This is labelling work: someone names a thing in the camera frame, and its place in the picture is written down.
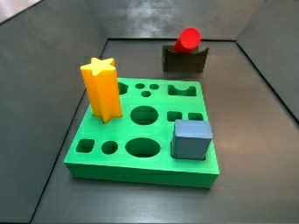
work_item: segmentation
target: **gray wall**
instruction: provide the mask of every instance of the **gray wall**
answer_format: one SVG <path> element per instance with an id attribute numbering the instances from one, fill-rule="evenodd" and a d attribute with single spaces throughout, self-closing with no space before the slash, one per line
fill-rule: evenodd
<path id="1" fill-rule="evenodd" d="M 30 8 L 34 4 L 42 0 L 11 0 L 2 1 L 0 3 L 0 23 L 3 23 L 8 18 L 14 17 L 23 10 Z"/>
<path id="2" fill-rule="evenodd" d="M 263 0 L 44 0 L 0 26 L 0 221 L 28 222 L 110 38 L 235 40 Z"/>
<path id="3" fill-rule="evenodd" d="M 195 26 L 204 39 L 237 40 L 265 0 L 88 1 L 111 38 L 176 39 Z"/>
<path id="4" fill-rule="evenodd" d="M 299 120 L 299 1 L 266 1 L 238 43 Z"/>
<path id="5" fill-rule="evenodd" d="M 28 222 L 107 38 L 83 1 L 51 0 L 0 26 L 0 221 Z"/>

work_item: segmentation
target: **yellow block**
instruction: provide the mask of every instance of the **yellow block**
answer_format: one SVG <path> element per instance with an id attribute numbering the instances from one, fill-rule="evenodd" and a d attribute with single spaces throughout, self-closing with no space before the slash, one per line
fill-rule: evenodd
<path id="1" fill-rule="evenodd" d="M 112 117 L 122 117 L 118 90 L 118 70 L 114 59 L 91 59 L 91 64 L 80 67 L 94 116 L 102 116 L 103 123 Z"/>

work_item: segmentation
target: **shape sorter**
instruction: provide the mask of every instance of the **shape sorter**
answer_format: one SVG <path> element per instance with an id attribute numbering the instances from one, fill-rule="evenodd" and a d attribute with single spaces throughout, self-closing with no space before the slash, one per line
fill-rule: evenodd
<path id="1" fill-rule="evenodd" d="M 206 160 L 171 155 L 175 120 L 208 121 L 199 82 L 118 78 L 123 117 L 107 124 L 88 107 L 64 163 L 75 178 L 211 188 L 221 174 L 214 142 Z"/>

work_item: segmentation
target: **circular hole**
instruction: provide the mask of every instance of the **circular hole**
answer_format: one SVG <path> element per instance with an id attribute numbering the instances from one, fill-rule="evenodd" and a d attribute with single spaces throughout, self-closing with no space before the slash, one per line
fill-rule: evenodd
<path id="1" fill-rule="evenodd" d="M 108 155 L 114 154 L 118 151 L 118 143 L 114 141 L 104 142 L 102 145 L 102 151 Z"/>
<path id="2" fill-rule="evenodd" d="M 148 125 L 158 119 L 158 112 L 152 107 L 140 106 L 131 112 L 131 119 L 136 124 Z"/>
<path id="3" fill-rule="evenodd" d="M 143 84 L 143 83 L 138 83 L 138 84 L 135 84 L 135 87 L 136 87 L 136 88 L 144 88 L 144 87 L 146 87 L 146 84 Z"/>
<path id="4" fill-rule="evenodd" d="M 144 92 L 142 93 L 142 96 L 143 96 L 143 97 L 148 97 L 148 96 L 151 96 L 151 92 L 150 92 L 150 91 L 144 91 Z"/>
<path id="5" fill-rule="evenodd" d="M 151 84 L 151 85 L 150 85 L 150 88 L 151 88 L 151 89 L 158 89 L 159 86 L 158 86 L 156 84 Z"/>
<path id="6" fill-rule="evenodd" d="M 160 151 L 160 144 L 151 138 L 139 137 L 126 144 L 126 151 L 138 158 L 150 158 Z"/>

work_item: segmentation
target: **red cylinder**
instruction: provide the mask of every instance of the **red cylinder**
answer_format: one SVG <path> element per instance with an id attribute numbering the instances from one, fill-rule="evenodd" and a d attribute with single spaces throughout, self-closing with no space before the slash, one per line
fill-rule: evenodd
<path id="1" fill-rule="evenodd" d="M 178 53 L 190 53 L 192 49 L 195 49 L 202 42 L 202 34 L 200 32 L 192 28 L 188 27 L 183 30 L 180 37 L 178 38 L 174 50 Z"/>

